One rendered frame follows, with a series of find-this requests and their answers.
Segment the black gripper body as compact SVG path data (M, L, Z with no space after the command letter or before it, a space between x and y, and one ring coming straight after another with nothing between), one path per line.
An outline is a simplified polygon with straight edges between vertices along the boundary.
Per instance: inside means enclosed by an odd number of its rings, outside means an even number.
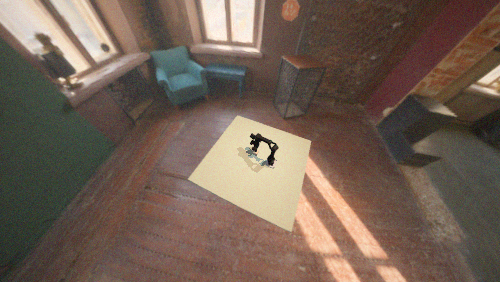
M256 142L254 142L254 143L255 143L255 146L252 147L252 150L257 151L257 147L259 146L261 141L260 141L260 143L256 143Z

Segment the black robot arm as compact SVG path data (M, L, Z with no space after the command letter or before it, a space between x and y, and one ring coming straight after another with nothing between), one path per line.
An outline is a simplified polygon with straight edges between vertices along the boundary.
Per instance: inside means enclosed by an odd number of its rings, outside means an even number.
M252 133L250 135L250 137L253 139L253 140L251 140L250 145L255 145L254 142L259 143L260 141L263 141L263 142L265 142L265 143L267 143L269 145L269 148L271 150L271 154L267 158L268 159L268 165L273 166L274 161L276 160L274 158L274 154L275 154L276 150L279 148L278 145L276 143L274 143L272 140L269 140L269 139L267 139L265 137L262 137L261 134L259 134L259 133L256 134L256 135L254 135ZM272 148L271 148L271 143L274 144L274 146Z

